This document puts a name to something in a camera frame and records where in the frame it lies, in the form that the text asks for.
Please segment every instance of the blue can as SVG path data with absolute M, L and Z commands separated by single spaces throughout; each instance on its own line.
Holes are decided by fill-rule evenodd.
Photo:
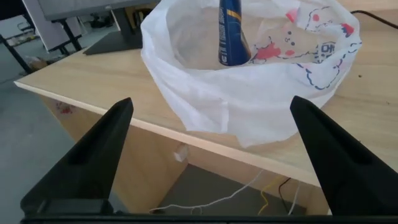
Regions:
M 251 58 L 242 31 L 241 0 L 220 0 L 218 60 L 226 66 L 242 65 Z

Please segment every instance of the table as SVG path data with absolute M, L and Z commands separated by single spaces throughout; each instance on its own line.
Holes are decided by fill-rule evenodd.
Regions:
M 396 13 L 382 15 L 393 19 Z M 398 170 L 398 31 L 363 15 L 358 18 L 363 47 L 323 111 Z M 256 189 L 279 174 L 291 177 L 295 180 L 285 186 L 286 200 L 292 201 L 301 181 L 297 203 L 307 207 L 309 214 L 327 211 L 298 134 L 283 142 L 243 149 L 233 136 L 186 131 L 160 94 L 139 50 L 89 57 L 78 52 L 16 85 L 42 96 L 74 139 L 115 102 L 132 98 L 133 119 L 114 181 L 116 193 L 131 212 L 156 207 L 188 163 L 242 183 L 264 169 L 252 186 Z M 188 147 L 189 155 L 177 162 L 174 152 L 181 147 Z M 267 192 L 278 195 L 277 187 Z

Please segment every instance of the wire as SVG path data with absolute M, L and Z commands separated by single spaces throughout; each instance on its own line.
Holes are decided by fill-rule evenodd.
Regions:
M 282 199 L 282 203 L 284 204 L 286 213 L 289 213 L 289 209 L 287 208 L 286 201 L 284 200 L 284 198 L 283 198 L 283 196 L 282 196 L 282 192 L 280 191 L 280 189 L 283 187 L 283 185 L 285 185 L 285 184 L 286 184 L 288 181 L 290 181 L 290 180 L 291 180 L 291 178 L 289 177 L 288 179 L 285 180 L 285 182 L 281 183 L 281 184 L 279 185 L 279 188 L 278 188 L 279 196 L 280 196 L 280 199 Z
M 218 200 L 215 200 L 214 202 L 210 202 L 210 203 L 204 204 L 204 205 L 181 206 L 181 205 L 171 204 L 171 205 L 164 206 L 164 207 L 153 208 L 153 209 L 149 210 L 149 212 L 152 213 L 153 211 L 156 211 L 156 210 L 163 210 L 163 209 L 168 209 L 168 208 L 172 208 L 172 207 L 177 207 L 177 208 L 182 208 L 182 209 L 191 209 L 191 213 L 193 212 L 193 209 L 195 209 L 195 208 L 200 208 L 200 210 L 201 210 L 202 208 L 205 208 L 205 207 L 208 207 L 210 205 L 214 205 L 214 204 L 216 204 L 218 202 L 222 202 L 224 200 L 228 200 L 228 199 L 233 198 L 236 194 L 238 194 L 242 190 L 244 190 L 247 187 L 249 187 L 252 183 L 254 183 L 259 178 L 260 174 L 262 174 L 262 171 L 264 171 L 264 170 L 261 170 L 254 179 L 252 179 L 249 183 L 247 183 L 245 186 L 241 187 L 239 190 L 235 191 L 233 194 L 231 194 L 228 197 L 223 197 L 223 198 L 220 198 Z
M 8 79 L 6 79 L 4 81 L 1 81 L 0 85 L 5 84 L 5 83 L 10 82 L 10 81 L 15 81 L 16 78 L 19 78 L 19 77 L 16 76 L 16 77 L 8 78 Z
M 301 184 L 301 182 L 298 183 L 296 193 L 294 194 L 293 204 L 292 204 L 292 207 L 290 208 L 288 215 L 291 215 L 293 213 L 293 209 L 294 209 L 294 206 L 296 205 L 296 201 L 297 201 L 297 195 L 299 194 L 299 190 L 300 190 L 300 184 Z
M 384 23 L 385 25 L 388 25 L 388 26 L 391 26 L 392 28 L 398 29 L 398 25 L 393 24 L 392 22 L 389 22 L 389 21 L 387 21 L 387 20 L 385 20 L 385 19 L 383 19 L 383 18 L 380 18 L 380 17 L 378 17 L 378 16 L 376 16 L 375 14 L 372 14 L 372 13 L 370 13 L 370 12 L 366 12 L 366 11 L 363 11 L 363 10 L 355 10 L 355 11 L 352 11 L 351 13 L 352 13 L 352 14 L 356 14 L 356 13 L 365 14 L 365 15 L 367 15 L 367 16 L 372 17 L 373 19 L 376 19 L 376 20 L 378 20 L 378 21 Z
M 266 204 L 263 205 L 263 206 L 261 207 L 261 209 L 259 210 L 259 212 L 257 213 L 257 215 L 260 215 L 261 212 L 262 212 L 262 211 L 268 206 L 268 204 L 269 204 L 269 203 L 268 203 L 268 200 L 267 200 L 267 197 L 266 197 L 266 195 L 264 194 L 264 193 L 265 193 L 264 191 L 267 190 L 268 188 L 272 187 L 273 185 L 275 185 L 276 182 L 277 182 L 281 177 L 282 177 L 282 176 L 275 177 L 274 180 L 272 180 L 271 183 L 270 183 L 269 185 L 267 185 L 267 186 L 265 186 L 265 187 L 262 188 L 260 194 L 261 194 L 261 197 L 262 197 L 262 198 L 264 199 L 264 201 L 266 202 Z

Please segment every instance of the floor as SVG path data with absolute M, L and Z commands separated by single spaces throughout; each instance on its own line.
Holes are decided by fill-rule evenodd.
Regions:
M 80 39 L 82 46 L 100 40 L 116 27 L 95 30 Z M 41 40 L 16 47 L 22 56 L 49 59 L 59 52 L 48 54 Z M 0 211 L 1 223 L 17 223 L 23 212 L 21 198 L 73 146 L 69 135 L 47 111 L 39 97 L 20 89 L 13 83 L 23 69 L 0 45 Z M 228 196 L 242 185 L 215 174 L 190 166 L 179 178 L 162 205 L 177 203 L 196 205 Z M 269 196 L 270 206 L 264 214 L 283 215 L 280 199 Z M 116 210 L 125 210 L 112 194 Z M 229 203 L 220 203 L 203 210 L 204 215 L 256 215 L 263 201 L 257 190 L 246 189 Z M 303 208 L 296 207 L 296 214 Z M 167 213 L 189 214 L 189 210 L 170 209 Z

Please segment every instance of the plastic bag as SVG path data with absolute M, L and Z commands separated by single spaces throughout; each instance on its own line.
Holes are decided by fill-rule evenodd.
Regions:
M 217 0 L 162 0 L 141 25 L 141 52 L 188 131 L 235 135 L 244 147 L 297 132 L 295 95 L 323 106 L 349 72 L 359 22 L 335 0 L 244 0 L 252 59 L 218 61 Z

